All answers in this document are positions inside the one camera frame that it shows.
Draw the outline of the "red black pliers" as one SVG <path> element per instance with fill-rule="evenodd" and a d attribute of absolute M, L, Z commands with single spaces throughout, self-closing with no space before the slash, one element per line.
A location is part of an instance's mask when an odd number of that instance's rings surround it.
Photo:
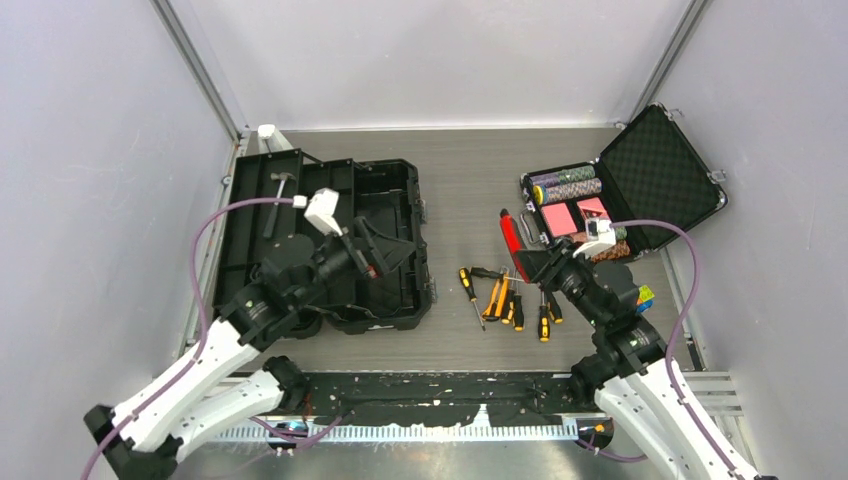
<path fill-rule="evenodd" d="M 520 234 L 518 224 L 507 209 L 500 211 L 499 225 L 516 271 L 525 283 L 529 283 L 530 278 L 517 256 L 518 251 L 525 249 L 524 240 Z"/>

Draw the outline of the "black plastic toolbox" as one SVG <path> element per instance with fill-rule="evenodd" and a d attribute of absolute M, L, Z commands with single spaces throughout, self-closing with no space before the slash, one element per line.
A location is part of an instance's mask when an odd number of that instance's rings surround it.
<path fill-rule="evenodd" d="M 258 198 L 337 193 L 338 232 L 323 233 L 300 209 Z M 422 235 L 417 168 L 404 159 L 322 161 L 299 149 L 240 158 L 231 180 L 211 300 L 216 314 L 254 300 L 298 306 L 291 336 L 330 325 L 349 335 L 410 330 L 435 300 Z"/>

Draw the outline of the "small steel hammer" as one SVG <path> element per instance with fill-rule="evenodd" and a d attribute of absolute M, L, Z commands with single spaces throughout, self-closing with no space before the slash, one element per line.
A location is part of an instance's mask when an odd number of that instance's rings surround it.
<path fill-rule="evenodd" d="M 276 195 L 275 195 L 275 197 L 277 199 L 282 198 L 286 183 L 288 181 L 293 181 L 293 182 L 296 181 L 296 177 L 292 173 L 289 173 L 289 172 L 271 173 L 270 179 L 277 183 L 277 191 L 276 191 Z M 262 232 L 262 236 L 266 240 L 271 239 L 274 235 L 275 225 L 276 225 L 276 222 L 277 222 L 277 217 L 278 217 L 278 212 L 279 212 L 279 206 L 280 206 L 279 202 L 276 202 L 271 206 L 270 213 L 268 215 L 268 218 L 266 220 L 266 223 L 265 223 L 265 226 L 264 226 L 264 229 L 263 229 L 263 232 Z"/>

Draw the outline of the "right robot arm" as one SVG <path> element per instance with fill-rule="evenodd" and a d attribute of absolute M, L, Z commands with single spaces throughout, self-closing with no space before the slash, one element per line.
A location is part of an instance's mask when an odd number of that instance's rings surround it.
<path fill-rule="evenodd" d="M 567 398 L 600 409 L 667 479 L 759 479 L 710 419 L 659 332 L 637 310 L 626 265 L 594 263 L 578 246 L 519 250 L 528 280 L 560 292 L 593 328 L 595 353 L 570 369 Z"/>

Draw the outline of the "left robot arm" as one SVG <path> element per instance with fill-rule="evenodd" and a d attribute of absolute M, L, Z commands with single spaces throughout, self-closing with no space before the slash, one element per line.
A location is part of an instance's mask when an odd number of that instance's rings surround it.
<path fill-rule="evenodd" d="M 279 237 L 254 280 L 220 310 L 205 337 L 159 378 L 115 407 L 84 417 L 120 479 L 167 479 L 197 447 L 244 418 L 278 409 L 298 412 L 309 384 L 285 356 L 271 357 L 238 385 L 210 391 L 300 321 L 300 313 L 337 283 L 383 277 L 416 250 L 380 233 L 365 218 L 324 237 Z"/>

